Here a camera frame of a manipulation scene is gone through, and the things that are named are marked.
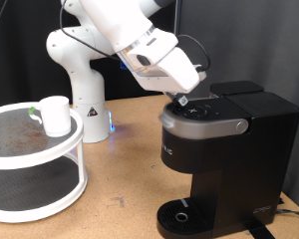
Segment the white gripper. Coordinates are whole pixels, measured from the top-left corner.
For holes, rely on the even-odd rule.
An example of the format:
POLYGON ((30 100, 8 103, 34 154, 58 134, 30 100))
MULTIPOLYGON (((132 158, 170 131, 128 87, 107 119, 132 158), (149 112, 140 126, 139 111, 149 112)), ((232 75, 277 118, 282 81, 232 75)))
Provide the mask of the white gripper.
POLYGON ((188 104, 186 95, 206 78, 205 71, 198 71, 185 52, 175 47, 156 64, 148 57, 137 55, 142 68, 136 71, 136 79, 147 91, 166 92, 165 94, 179 107, 188 104))

